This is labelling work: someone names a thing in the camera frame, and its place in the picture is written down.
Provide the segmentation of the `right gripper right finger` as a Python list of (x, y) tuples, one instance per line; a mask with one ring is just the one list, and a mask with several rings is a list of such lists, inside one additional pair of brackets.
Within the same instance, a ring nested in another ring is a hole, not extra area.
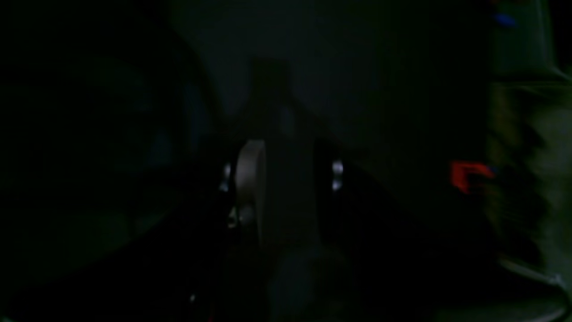
[(321, 242), (340, 251), (355, 251), (358, 211), (345, 180), (344, 160), (333, 144), (314, 144), (313, 180)]

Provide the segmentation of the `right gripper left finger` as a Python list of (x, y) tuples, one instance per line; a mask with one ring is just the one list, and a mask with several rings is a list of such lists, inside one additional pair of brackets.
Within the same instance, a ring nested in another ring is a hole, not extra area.
[(233, 192), (234, 204), (227, 215), (227, 228), (238, 232), (246, 243), (263, 243), (266, 194), (266, 144), (247, 140), (231, 163), (223, 167), (223, 192)]

